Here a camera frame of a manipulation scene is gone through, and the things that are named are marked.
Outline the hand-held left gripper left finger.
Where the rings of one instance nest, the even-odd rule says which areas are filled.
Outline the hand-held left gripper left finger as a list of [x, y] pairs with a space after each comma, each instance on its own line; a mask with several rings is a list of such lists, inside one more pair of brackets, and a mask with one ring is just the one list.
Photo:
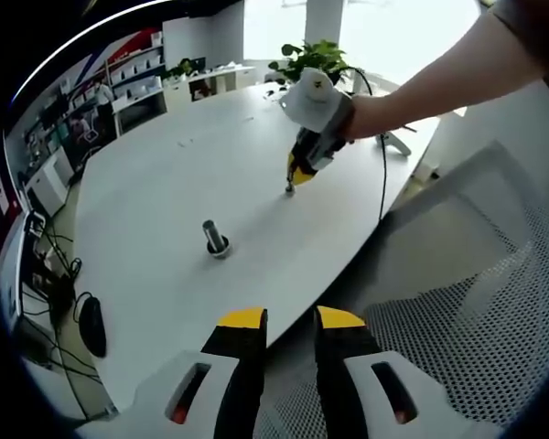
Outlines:
[[267, 311], [222, 317], [199, 351], [139, 384], [128, 409], [84, 424], [82, 438], [250, 438], [264, 391]]

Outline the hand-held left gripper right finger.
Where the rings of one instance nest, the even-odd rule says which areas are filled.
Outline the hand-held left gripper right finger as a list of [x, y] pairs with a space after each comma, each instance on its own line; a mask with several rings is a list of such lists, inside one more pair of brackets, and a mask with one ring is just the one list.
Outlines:
[[365, 322], [327, 306], [315, 312], [317, 387], [330, 438], [497, 438], [501, 428], [455, 411], [442, 384]]

